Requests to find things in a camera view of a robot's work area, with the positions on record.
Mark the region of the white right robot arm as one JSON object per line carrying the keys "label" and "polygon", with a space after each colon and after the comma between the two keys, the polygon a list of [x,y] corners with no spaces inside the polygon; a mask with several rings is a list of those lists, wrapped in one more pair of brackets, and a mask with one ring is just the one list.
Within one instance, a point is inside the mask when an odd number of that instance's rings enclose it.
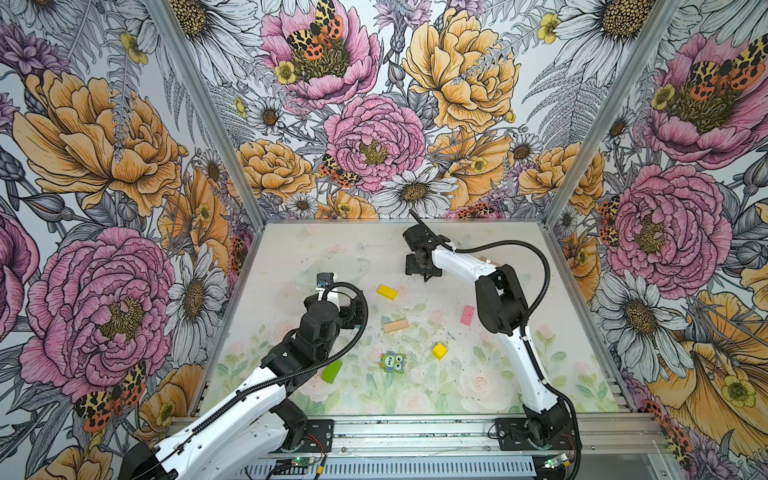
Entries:
{"label": "white right robot arm", "polygon": [[[542,304],[551,280],[551,267],[545,254],[523,240],[509,239],[460,248],[450,239],[435,233],[414,210],[409,215],[416,224],[403,233],[410,249],[405,273],[428,281],[449,272],[475,289],[475,310],[480,323],[498,337],[505,348],[520,389],[526,415],[526,439],[536,448],[555,445],[563,437],[571,441],[572,451],[581,449],[577,412],[572,400],[548,379],[532,343],[529,323]],[[534,298],[526,299],[515,269],[509,264],[495,265],[476,255],[500,247],[518,247],[534,254],[543,270],[542,286]]]}

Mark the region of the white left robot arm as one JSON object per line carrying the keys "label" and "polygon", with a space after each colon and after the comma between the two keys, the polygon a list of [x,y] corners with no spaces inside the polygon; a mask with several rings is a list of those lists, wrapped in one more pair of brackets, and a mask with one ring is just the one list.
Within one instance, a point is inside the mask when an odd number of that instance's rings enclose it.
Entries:
{"label": "white left robot arm", "polygon": [[365,294],[348,282],[327,285],[304,301],[300,325],[222,401],[154,446],[124,456],[121,479],[227,479],[250,461],[304,436],[307,418],[290,395],[340,360],[368,323]]}

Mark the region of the yellow rectangular block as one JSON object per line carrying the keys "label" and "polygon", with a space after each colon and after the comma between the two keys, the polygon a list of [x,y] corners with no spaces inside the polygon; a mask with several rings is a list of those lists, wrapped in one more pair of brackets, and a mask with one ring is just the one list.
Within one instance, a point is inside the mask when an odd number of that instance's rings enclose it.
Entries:
{"label": "yellow rectangular block", "polygon": [[377,293],[388,300],[394,301],[398,295],[398,291],[388,287],[386,285],[380,285],[377,289]]}

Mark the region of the green rectangular block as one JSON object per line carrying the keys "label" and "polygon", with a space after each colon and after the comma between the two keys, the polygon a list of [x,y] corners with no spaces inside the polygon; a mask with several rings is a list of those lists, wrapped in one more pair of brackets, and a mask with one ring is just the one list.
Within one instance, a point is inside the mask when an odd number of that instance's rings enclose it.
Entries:
{"label": "green rectangular block", "polygon": [[341,360],[336,360],[329,364],[322,372],[321,379],[327,384],[333,384],[343,366]]}

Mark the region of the pink rectangular block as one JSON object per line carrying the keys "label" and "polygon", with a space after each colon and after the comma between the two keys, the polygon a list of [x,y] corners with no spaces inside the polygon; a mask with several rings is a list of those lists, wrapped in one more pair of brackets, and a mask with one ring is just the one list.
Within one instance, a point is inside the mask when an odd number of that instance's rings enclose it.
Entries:
{"label": "pink rectangular block", "polygon": [[473,306],[466,305],[461,315],[461,324],[471,326],[476,315],[476,309]]}

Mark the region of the yellow cube block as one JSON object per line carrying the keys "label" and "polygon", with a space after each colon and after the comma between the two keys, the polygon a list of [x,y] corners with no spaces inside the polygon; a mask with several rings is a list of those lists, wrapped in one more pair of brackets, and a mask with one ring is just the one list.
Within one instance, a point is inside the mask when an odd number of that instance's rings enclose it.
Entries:
{"label": "yellow cube block", "polygon": [[437,343],[432,348],[432,355],[437,360],[443,360],[447,353],[448,353],[448,348],[442,343]]}

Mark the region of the green owl toy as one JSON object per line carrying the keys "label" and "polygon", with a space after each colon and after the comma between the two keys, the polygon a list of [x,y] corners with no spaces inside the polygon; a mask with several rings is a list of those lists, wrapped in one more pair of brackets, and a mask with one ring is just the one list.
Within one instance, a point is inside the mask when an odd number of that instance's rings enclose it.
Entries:
{"label": "green owl toy", "polygon": [[385,352],[381,355],[379,366],[387,373],[403,373],[406,356],[402,353]]}

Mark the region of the aluminium rail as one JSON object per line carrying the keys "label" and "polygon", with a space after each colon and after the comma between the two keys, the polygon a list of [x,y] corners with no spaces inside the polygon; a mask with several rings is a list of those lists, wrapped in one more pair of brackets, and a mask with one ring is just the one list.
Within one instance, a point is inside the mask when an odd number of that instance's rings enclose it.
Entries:
{"label": "aluminium rail", "polygon": [[[308,431],[324,443],[332,457],[545,455],[569,452],[576,441],[560,436],[550,448],[537,449],[523,438],[524,417],[509,415],[509,429],[497,414],[320,416],[308,420]],[[649,414],[579,413],[584,455],[666,453],[666,440]]]}

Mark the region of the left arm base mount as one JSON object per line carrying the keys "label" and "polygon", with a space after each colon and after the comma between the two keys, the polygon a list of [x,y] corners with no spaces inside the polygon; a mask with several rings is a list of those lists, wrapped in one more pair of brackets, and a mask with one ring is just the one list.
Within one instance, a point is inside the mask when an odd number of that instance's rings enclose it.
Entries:
{"label": "left arm base mount", "polygon": [[308,419],[287,429],[280,451],[284,453],[330,453],[335,422],[329,419]]}

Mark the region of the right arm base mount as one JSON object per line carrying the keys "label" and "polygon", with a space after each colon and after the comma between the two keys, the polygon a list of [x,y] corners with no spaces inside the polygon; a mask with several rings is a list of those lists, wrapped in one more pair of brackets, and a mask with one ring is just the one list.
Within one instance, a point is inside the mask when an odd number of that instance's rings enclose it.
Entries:
{"label": "right arm base mount", "polygon": [[569,422],[560,432],[547,437],[522,417],[501,417],[493,420],[487,437],[495,440],[501,451],[562,450],[573,452],[580,447]]}

